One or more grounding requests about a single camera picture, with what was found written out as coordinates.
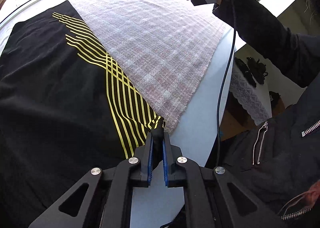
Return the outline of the right forearm black sleeve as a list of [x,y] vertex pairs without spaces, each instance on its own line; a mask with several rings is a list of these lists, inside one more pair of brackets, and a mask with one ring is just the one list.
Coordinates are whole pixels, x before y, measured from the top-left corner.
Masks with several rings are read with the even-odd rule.
[[256,0],[222,0],[213,14],[299,87],[319,88],[319,37],[292,33]]

